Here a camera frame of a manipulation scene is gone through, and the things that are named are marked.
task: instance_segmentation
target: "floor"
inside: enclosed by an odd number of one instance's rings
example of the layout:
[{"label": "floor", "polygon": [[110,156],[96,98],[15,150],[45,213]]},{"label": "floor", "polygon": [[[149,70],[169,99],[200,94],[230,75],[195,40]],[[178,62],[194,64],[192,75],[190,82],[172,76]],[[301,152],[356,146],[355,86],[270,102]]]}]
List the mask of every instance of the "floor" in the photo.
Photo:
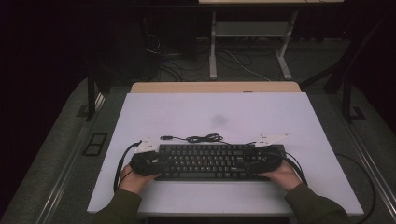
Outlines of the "floor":
[{"label": "floor", "polygon": [[[198,42],[200,54],[196,60],[169,49],[161,63],[155,64],[158,69],[151,81],[211,81],[208,74],[208,40],[202,38]],[[301,83],[337,62],[348,44],[348,41],[338,39],[291,41],[285,59],[293,81]],[[278,39],[220,39],[217,43],[217,81],[282,81],[281,69],[274,54],[280,45]],[[395,223],[395,214],[389,211],[395,204],[394,196],[391,197],[394,192],[384,188],[396,189],[393,174],[396,169],[395,135],[358,89],[353,89],[352,105],[362,111],[365,120],[347,124],[340,115],[341,92],[325,94],[323,87],[326,81],[327,78],[323,78],[304,91],[317,112],[334,153],[348,156],[338,156],[338,159],[365,214],[370,214],[364,223]],[[1,223],[92,221],[92,215],[86,209],[123,100],[130,89],[130,86],[115,83],[109,93],[98,97],[97,113],[91,121],[86,120],[86,80],[76,87]],[[108,133],[104,149],[98,157],[82,156],[80,152],[93,133]],[[369,169],[369,176],[375,180],[376,196],[369,178],[360,168],[366,164],[361,161],[361,155],[365,152],[378,170]],[[353,217],[353,220],[357,222],[363,217]],[[257,223],[257,220],[246,223]],[[148,222],[165,223],[165,220]]]}]

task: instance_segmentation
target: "gray carpet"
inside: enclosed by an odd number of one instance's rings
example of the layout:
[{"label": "gray carpet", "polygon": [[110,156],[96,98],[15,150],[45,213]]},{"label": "gray carpet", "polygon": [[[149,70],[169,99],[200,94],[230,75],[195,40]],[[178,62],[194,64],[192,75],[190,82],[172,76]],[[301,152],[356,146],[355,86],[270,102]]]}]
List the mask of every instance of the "gray carpet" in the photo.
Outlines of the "gray carpet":
[{"label": "gray carpet", "polygon": [[[252,65],[248,67],[249,70],[272,80],[282,80],[275,55],[272,53],[279,44],[276,40],[262,40],[246,50],[248,57],[239,55],[238,59],[244,63],[248,63],[251,59]],[[286,53],[286,61],[289,63],[294,80],[304,81],[332,65],[343,55],[347,45],[346,41],[337,40],[327,40],[322,43],[306,40],[291,42]],[[221,45],[219,42],[218,60],[223,60],[224,64],[218,63],[218,81],[264,81],[262,77],[230,63],[233,59],[221,51],[234,48],[233,43],[227,42]],[[202,67],[195,71],[182,71],[170,63],[166,65],[174,67],[174,70],[184,79],[209,80],[206,58],[207,54],[201,55],[198,61],[179,58],[171,61],[185,70]],[[154,78],[154,81],[174,81],[174,79],[175,77],[162,71]],[[326,78],[311,85],[305,91],[308,93],[334,152],[347,155],[361,163],[354,142],[339,116],[340,96],[326,95],[323,92],[325,82]],[[84,109],[87,104],[86,88],[86,81],[83,81],[70,96],[1,223],[35,223],[42,209],[46,207],[46,201],[52,189],[58,190],[58,198],[55,200],[49,198],[51,202],[54,202],[53,209],[50,210],[48,218],[41,217],[40,220],[45,220],[47,223],[91,222],[92,215],[88,214],[86,209],[92,188],[106,155],[106,148],[117,123],[123,100],[130,87],[114,87],[109,94],[106,94],[100,111],[90,122],[78,116],[84,114],[81,113],[81,109]],[[352,105],[358,106],[367,118],[367,120],[354,121],[354,129],[370,151],[381,174],[389,185],[396,189],[395,178],[392,176],[396,168],[394,134],[359,90],[353,90]],[[99,157],[83,156],[81,152],[93,133],[108,133],[104,150]],[[74,150],[78,151],[77,156],[73,156]],[[373,195],[366,176],[352,161],[341,157],[338,160],[363,210],[367,212],[371,207]],[[64,181],[65,188],[57,188],[60,186],[57,181],[64,174],[69,174]],[[353,218],[355,221],[361,219],[361,217]],[[380,196],[377,196],[372,216],[365,223],[394,223],[394,219]]]}]

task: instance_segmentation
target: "person's left hand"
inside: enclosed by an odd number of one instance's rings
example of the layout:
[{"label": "person's left hand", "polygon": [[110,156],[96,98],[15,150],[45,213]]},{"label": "person's left hand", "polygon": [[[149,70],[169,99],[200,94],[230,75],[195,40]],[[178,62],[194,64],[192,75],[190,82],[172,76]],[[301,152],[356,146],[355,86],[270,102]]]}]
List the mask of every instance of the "person's left hand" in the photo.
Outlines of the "person's left hand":
[{"label": "person's left hand", "polygon": [[124,189],[132,193],[139,194],[150,180],[156,178],[159,175],[160,174],[148,176],[138,175],[128,164],[122,169],[120,173],[121,182],[119,189]]}]

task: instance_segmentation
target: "dark background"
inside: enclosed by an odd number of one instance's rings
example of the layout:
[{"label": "dark background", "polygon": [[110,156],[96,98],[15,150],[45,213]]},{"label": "dark background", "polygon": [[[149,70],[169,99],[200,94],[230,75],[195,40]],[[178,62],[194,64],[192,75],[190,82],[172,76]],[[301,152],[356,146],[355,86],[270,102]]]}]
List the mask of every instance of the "dark background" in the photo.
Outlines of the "dark background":
[{"label": "dark background", "polygon": [[[155,4],[128,4],[133,2]],[[195,37],[209,36],[210,11],[137,13],[126,9],[76,9],[74,4],[0,0],[0,216],[68,96],[86,77],[87,65],[98,74],[99,90],[108,91],[111,85],[150,80],[153,71],[142,35],[147,29],[160,36],[164,44],[191,57],[195,54]],[[357,41],[359,46],[373,26],[390,12],[364,45],[349,75],[394,132],[396,103],[390,99],[396,99],[395,11],[391,10],[391,1],[386,0],[349,0],[338,7],[305,8],[300,10],[292,36],[296,41],[346,38]],[[272,17],[280,15],[275,10],[270,12]],[[238,11],[219,15],[225,20],[263,18],[260,13]],[[149,17],[147,26],[143,25],[143,17]]]}]

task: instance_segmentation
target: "green sleeve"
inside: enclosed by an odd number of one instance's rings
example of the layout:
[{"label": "green sleeve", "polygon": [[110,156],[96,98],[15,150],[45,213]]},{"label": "green sleeve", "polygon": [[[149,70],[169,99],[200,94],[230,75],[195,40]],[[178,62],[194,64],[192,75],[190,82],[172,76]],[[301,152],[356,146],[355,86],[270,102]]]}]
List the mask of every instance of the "green sleeve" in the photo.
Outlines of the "green sleeve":
[{"label": "green sleeve", "polygon": [[118,189],[110,203],[94,215],[93,224],[136,223],[137,209],[141,201],[137,194]]},{"label": "green sleeve", "polygon": [[286,196],[300,224],[352,223],[347,212],[338,203],[318,196],[305,184],[300,184]]}]

